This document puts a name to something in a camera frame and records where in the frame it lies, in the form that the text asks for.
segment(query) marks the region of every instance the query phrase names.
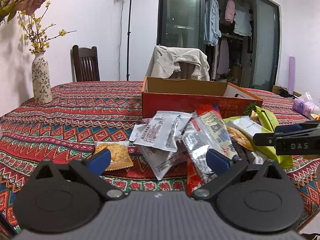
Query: wooden chair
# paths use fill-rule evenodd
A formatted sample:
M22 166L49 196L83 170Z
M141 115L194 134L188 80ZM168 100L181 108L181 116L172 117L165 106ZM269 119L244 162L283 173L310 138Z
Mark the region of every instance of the wooden chair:
M89 49L74 45L72 56L77 82L100 81L97 47Z

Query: blue gripper pad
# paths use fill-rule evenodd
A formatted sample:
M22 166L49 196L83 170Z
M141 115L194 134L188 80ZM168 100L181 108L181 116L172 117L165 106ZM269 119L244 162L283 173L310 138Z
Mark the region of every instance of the blue gripper pad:
M84 165L94 174L100 176L104 170L109 167L110 162L111 152L108 149L103 149L93 155L90 159L87 159Z
M208 167L217 175L223 174L233 165L233 161L214 149L209 149L206 154Z
M301 131L303 128L299 124L292 124L292 125L278 125L275 128L275 132L296 132L296 131Z

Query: table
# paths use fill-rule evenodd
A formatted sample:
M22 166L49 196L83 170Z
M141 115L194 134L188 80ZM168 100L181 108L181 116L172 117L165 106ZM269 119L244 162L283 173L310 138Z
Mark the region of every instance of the table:
M37 163L51 158L67 163L89 157L94 141L118 141L129 138L139 124L142 82L75 82L52 88L53 101L36 106L29 99L4 115L0 125L0 211L20 231L12 213L15 194L20 190ZM292 103L271 92L250 90L264 100L264 107L277 116L280 124L303 122L305 118L292 110ZM137 148L129 147L133 167L110 171L103 179L121 190L185 190L185 163L172 168L163 180L157 181L145 158ZM294 167L287 170L296 184L305 211L301 230L320 210L320 188L316 168L320 161L294 158Z

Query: wardrobe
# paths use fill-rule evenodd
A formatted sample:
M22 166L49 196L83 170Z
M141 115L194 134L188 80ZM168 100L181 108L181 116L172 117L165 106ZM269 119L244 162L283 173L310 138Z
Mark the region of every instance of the wardrobe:
M211 80L271 91L279 7L269 0L159 0L157 44L201 49Z

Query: sliding glass door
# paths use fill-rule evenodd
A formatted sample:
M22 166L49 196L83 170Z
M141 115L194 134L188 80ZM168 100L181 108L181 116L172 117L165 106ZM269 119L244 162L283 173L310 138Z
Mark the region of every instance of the sliding glass door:
M158 27L158 45L199 47L200 0L162 0L159 14L162 26Z
M279 58L278 6L267 0L255 2L255 51L251 86L260 90L272 90Z

